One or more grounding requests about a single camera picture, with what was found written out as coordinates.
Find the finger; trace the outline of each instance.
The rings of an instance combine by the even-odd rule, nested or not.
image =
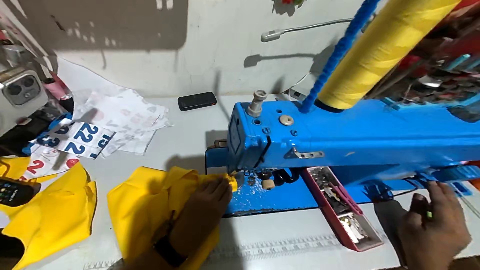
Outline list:
[[[452,202],[456,207],[461,207],[460,202],[456,198],[456,194],[453,191],[452,187],[446,183],[439,183],[439,187],[442,189],[442,192],[445,194],[445,197]]]
[[[200,186],[198,186],[198,190],[199,191],[204,191],[208,187],[209,184],[210,184],[210,182],[201,183]]]
[[[430,181],[427,186],[432,201],[432,214],[434,220],[444,220],[448,208],[448,199],[437,182]]]
[[[216,187],[216,190],[213,192],[213,198],[216,200],[220,200],[225,191],[227,190],[228,186],[228,180],[227,179],[222,179],[222,182]]]
[[[220,198],[220,201],[224,203],[225,205],[228,205],[230,200],[232,199],[233,192],[232,192],[232,186],[228,184],[227,189],[225,192],[222,194],[222,197]]]
[[[436,181],[428,181],[427,190],[430,193],[430,200],[432,203],[444,203],[447,198],[443,192],[443,190],[438,185]]]
[[[459,218],[464,220],[465,219],[465,214],[463,212],[462,205],[460,204],[460,201],[456,197],[456,193],[455,193],[455,191],[453,191],[453,188],[449,184],[446,184],[446,183],[440,183],[439,186],[442,189],[442,191],[444,192],[447,199],[452,204],[452,206],[455,210],[455,214]]]
[[[401,224],[401,229],[407,228],[407,229],[414,229],[418,230],[422,228],[422,215],[409,211],[405,214],[403,217],[403,222]]]
[[[410,204],[410,212],[417,213],[422,217],[427,216],[429,203],[427,198],[422,194],[415,193],[412,197],[412,202]]]
[[[205,189],[206,193],[212,194],[215,190],[216,187],[221,183],[222,179],[215,179],[213,181],[208,182],[208,186]]]

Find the black power bank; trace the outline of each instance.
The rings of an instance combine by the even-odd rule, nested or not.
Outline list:
[[[215,95],[212,92],[195,94],[178,98],[181,111],[193,110],[216,104]]]

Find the ruler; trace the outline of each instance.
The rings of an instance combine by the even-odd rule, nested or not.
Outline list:
[[[383,230],[377,230],[377,232],[382,240],[385,241],[387,239]],[[344,247],[333,233],[257,242],[248,245],[217,246],[212,253],[210,253],[204,265],[221,264],[238,260],[250,261],[277,258],[340,248]]]

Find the hand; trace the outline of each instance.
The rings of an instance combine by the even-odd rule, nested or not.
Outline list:
[[[471,241],[462,207],[448,184],[428,182],[431,203],[414,194],[399,236],[410,270],[447,270]]]
[[[185,203],[169,236],[172,247],[180,255],[192,255],[220,223],[232,199],[232,186],[227,179],[203,183]]]

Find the red number print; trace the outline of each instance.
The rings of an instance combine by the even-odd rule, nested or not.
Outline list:
[[[32,163],[35,164],[35,165],[28,166],[28,167],[27,167],[27,171],[29,171],[29,172],[31,172],[31,173],[33,173],[33,174],[36,173],[35,169],[40,169],[40,168],[42,168],[42,167],[45,165],[45,164],[43,163],[43,161],[41,161],[41,160],[34,160]]]
[[[75,164],[77,164],[80,160],[78,159],[69,159],[67,160],[67,167],[71,169]]]

